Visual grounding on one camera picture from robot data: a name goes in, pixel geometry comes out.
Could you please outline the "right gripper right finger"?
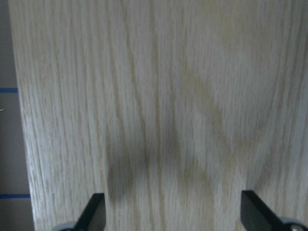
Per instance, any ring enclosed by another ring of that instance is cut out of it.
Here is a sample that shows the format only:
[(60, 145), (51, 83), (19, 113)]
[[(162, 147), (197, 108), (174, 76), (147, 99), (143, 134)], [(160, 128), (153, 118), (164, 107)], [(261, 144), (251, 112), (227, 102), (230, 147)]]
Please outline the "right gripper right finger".
[(246, 231), (306, 231), (292, 218), (278, 217), (252, 190), (241, 191), (240, 219)]

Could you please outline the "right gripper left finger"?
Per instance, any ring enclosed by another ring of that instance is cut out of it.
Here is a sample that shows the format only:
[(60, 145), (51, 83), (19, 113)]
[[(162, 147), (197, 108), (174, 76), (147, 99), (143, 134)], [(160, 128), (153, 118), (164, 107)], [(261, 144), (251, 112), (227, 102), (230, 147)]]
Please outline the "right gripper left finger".
[(104, 193), (94, 193), (76, 222), (67, 222), (54, 227), (55, 231), (103, 231), (106, 227)]

